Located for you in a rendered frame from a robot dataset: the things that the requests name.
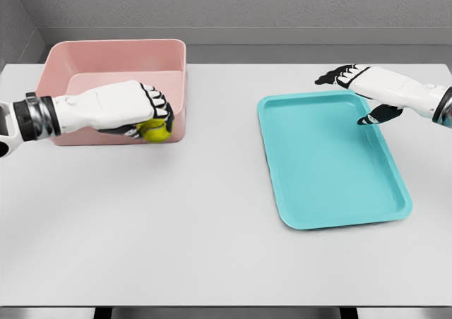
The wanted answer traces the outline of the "blue plastic tray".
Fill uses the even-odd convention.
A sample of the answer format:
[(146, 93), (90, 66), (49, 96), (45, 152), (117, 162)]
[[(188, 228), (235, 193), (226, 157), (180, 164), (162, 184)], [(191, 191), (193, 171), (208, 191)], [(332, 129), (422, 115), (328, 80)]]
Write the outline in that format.
[(412, 199), (367, 101), (349, 90), (274, 95), (257, 106), (281, 220), (298, 230), (405, 219)]

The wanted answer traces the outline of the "pink plastic basket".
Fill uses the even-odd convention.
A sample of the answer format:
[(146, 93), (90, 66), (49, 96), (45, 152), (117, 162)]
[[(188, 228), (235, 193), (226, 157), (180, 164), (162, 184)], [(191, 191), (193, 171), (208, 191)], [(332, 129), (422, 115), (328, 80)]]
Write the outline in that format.
[(168, 142), (180, 141), (186, 132), (188, 85), (186, 45), (181, 40), (60, 42), (49, 52), (35, 93), (39, 97), (79, 95), (126, 80), (152, 85), (167, 98), (174, 112)]

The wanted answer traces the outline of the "yellow-green tennis ball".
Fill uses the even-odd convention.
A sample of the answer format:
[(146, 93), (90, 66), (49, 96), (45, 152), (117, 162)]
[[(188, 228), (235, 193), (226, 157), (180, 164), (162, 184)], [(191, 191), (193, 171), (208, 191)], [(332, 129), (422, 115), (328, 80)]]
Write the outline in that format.
[(164, 119), (150, 119), (137, 124), (136, 127), (139, 135), (149, 143), (161, 143), (172, 134), (168, 126), (169, 124)]

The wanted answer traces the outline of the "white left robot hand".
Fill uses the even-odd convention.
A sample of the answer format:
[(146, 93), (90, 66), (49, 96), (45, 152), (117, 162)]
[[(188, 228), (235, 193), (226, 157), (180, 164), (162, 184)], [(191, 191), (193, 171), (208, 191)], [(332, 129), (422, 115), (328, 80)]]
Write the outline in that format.
[(164, 119), (173, 132), (174, 112), (167, 98), (155, 87), (128, 80), (94, 91), (99, 107), (90, 115), (89, 124), (99, 132), (144, 139), (136, 126), (150, 119)]

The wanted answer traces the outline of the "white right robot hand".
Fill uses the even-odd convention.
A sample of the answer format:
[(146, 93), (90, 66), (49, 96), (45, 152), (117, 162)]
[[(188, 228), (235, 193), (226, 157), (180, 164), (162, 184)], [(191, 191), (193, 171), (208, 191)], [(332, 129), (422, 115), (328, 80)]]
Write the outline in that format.
[(357, 124), (381, 124), (399, 117), (407, 107), (418, 110), (416, 90), (421, 85), (402, 74), (379, 66), (348, 64), (339, 66), (315, 80), (317, 85), (339, 85), (356, 95), (380, 103)]

